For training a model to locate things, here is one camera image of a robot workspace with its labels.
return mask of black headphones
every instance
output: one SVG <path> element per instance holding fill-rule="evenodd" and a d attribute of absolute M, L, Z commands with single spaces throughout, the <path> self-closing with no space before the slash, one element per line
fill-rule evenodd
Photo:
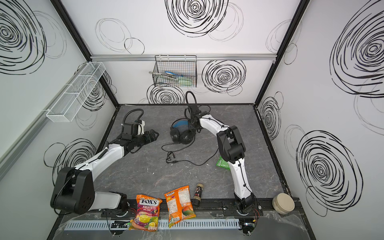
<path fill-rule="evenodd" d="M 196 130 L 189 130 L 189 121 L 178 119 L 172 123 L 170 137 L 174 143 L 189 144 L 196 135 Z"/>

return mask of black wire basket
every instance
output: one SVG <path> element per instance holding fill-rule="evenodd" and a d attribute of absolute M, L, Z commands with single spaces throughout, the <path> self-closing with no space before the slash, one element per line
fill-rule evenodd
<path fill-rule="evenodd" d="M 156 55 L 152 74 L 153 83 L 176 87 L 196 87 L 196 55 Z"/>

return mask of aluminum rail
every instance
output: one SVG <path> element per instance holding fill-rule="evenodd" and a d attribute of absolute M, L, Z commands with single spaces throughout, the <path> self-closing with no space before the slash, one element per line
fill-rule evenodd
<path fill-rule="evenodd" d="M 197 61 L 211 60 L 275 60 L 275 53 L 238 53 L 238 54 L 113 54 L 113 55 L 92 55 L 92 61 L 155 61 L 155 56 L 169 56 L 170 61 L 188 60 L 188 55 L 197 56 Z"/>

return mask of candy bag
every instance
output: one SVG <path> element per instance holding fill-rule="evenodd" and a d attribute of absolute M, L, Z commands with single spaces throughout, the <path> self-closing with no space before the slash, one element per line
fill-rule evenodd
<path fill-rule="evenodd" d="M 167 201 L 169 221 L 168 227 L 172 227 L 184 219 L 196 217 L 191 204 L 189 186 L 180 187 L 164 194 Z"/>
<path fill-rule="evenodd" d="M 157 231 L 161 199 L 145 195 L 137 195 L 137 213 L 131 220 L 129 229 L 141 229 L 145 231 Z"/>

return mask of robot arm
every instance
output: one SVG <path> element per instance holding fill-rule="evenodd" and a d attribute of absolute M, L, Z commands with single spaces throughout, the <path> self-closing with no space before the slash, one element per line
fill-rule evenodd
<path fill-rule="evenodd" d="M 194 104 L 189 104 L 187 94 L 191 93 L 195 99 Z M 185 94 L 189 112 L 191 113 L 191 128 L 205 128 L 217 136 L 221 157 L 228 162 L 233 182 L 235 185 L 235 204 L 240 214 L 247 214 L 252 210 L 256 201 L 248 183 L 244 165 L 245 145 L 236 126 L 228 126 L 216 120 L 207 112 L 201 112 L 196 104 L 194 94 L 188 91 Z"/>
<path fill-rule="evenodd" d="M 141 115 L 134 122 L 125 122 L 135 111 Z M 95 192 L 93 181 L 101 172 L 128 153 L 136 153 L 142 146 L 157 139 L 159 134 L 153 129 L 144 132 L 145 122 L 140 120 L 144 111 L 134 109 L 126 114 L 121 134 L 103 151 L 74 167 L 62 168 L 57 176 L 51 198 L 51 207 L 76 214 L 84 214 L 94 209 L 118 209 L 127 211 L 127 196 L 118 192 Z"/>

